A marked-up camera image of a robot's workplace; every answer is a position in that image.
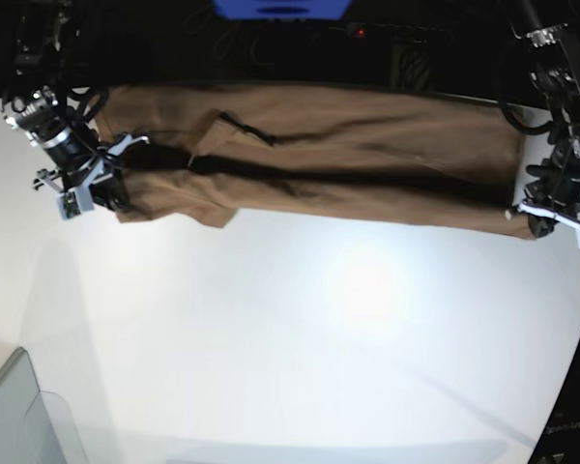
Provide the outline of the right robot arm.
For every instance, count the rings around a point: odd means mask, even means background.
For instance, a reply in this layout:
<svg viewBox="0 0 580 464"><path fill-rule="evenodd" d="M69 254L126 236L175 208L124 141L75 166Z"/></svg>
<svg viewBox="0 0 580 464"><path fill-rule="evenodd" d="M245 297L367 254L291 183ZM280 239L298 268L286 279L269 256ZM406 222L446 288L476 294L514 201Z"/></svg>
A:
<svg viewBox="0 0 580 464"><path fill-rule="evenodd" d="M51 191L64 220L98 206L126 211L124 153L150 141L128 132L110 142L100 140L92 124L109 91L71 86L70 53L78 35L73 2L25 2L15 40L14 80L1 99L5 123L52 161L52 168L36 172L31 187Z"/></svg>

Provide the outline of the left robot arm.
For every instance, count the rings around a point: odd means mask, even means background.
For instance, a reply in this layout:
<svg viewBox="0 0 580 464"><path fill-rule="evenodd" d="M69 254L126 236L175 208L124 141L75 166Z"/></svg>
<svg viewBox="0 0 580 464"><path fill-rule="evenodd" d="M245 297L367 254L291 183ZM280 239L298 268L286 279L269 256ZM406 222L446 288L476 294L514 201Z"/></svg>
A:
<svg viewBox="0 0 580 464"><path fill-rule="evenodd" d="M493 77L502 114L525 135L546 135L551 154L525 168L532 180L512 208L524 214L534 237L551 234L559 224L574 230L580 248L580 1L505 1L502 4L513 33L499 54L503 66L517 46L530 58L529 77L545 98L550 120L531 127L512 112Z"/></svg>

